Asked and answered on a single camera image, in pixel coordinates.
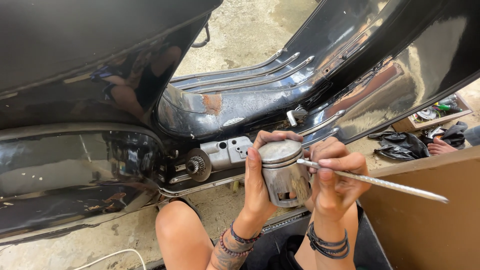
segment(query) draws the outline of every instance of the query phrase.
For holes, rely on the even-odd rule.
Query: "wooden box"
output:
[[[455,93],[457,97],[457,106],[461,108],[462,112],[452,113],[450,115],[437,118],[435,120],[430,120],[424,123],[416,123],[412,120],[411,116],[394,123],[392,125],[393,129],[397,132],[409,132],[409,131],[416,131],[424,128],[428,128],[430,126],[435,126],[441,123],[446,123],[448,121],[452,121],[464,115],[470,114],[473,112],[472,108],[467,104],[467,102],[460,96],[459,93]]]

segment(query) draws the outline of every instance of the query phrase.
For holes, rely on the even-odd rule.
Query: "tattooed forearm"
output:
[[[223,244],[229,250],[239,253],[244,252],[253,246],[253,243],[243,244],[236,241],[231,236],[230,229],[227,230],[227,232],[224,234]],[[230,254],[227,254],[220,246],[220,243],[217,243],[215,245],[213,255],[215,256],[215,258],[212,258],[213,260],[211,260],[211,262],[212,265],[218,270],[238,270],[247,258],[247,256],[234,257]]]

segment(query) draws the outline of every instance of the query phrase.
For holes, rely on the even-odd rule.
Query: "rust spot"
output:
[[[112,200],[120,200],[121,198],[125,197],[125,195],[127,195],[125,192],[115,193],[112,195],[112,197],[102,201],[109,203],[112,202]]]
[[[205,106],[205,113],[218,115],[222,107],[222,96],[202,95],[202,104]]]

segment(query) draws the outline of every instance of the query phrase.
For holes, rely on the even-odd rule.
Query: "vintage scooter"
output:
[[[479,75],[478,1],[321,0],[264,62],[172,78],[220,4],[0,3],[0,245],[242,179],[260,130],[347,144]]]

